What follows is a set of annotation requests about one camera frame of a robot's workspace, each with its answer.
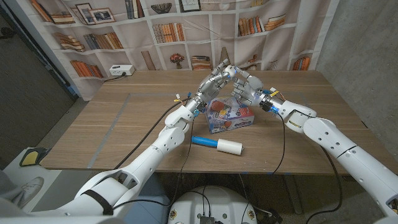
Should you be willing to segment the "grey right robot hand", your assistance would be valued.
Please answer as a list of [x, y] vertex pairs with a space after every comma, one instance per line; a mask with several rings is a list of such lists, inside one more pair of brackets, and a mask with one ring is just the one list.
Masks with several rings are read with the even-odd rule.
[[234, 79], [234, 90], [231, 95], [247, 106], [258, 106], [266, 112], [278, 113], [279, 108], [273, 102], [271, 92], [262, 89], [263, 83], [258, 77], [250, 75], [247, 71], [235, 67], [236, 73], [242, 75], [246, 80]]

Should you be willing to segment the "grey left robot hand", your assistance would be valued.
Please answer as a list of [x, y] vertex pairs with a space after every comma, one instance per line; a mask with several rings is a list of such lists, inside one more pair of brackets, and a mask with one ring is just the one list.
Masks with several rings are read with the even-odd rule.
[[192, 113], [195, 110], [201, 111], [205, 103], [218, 96], [224, 88], [236, 76], [236, 69], [224, 59], [210, 75], [204, 78], [195, 93], [195, 96], [185, 105]]

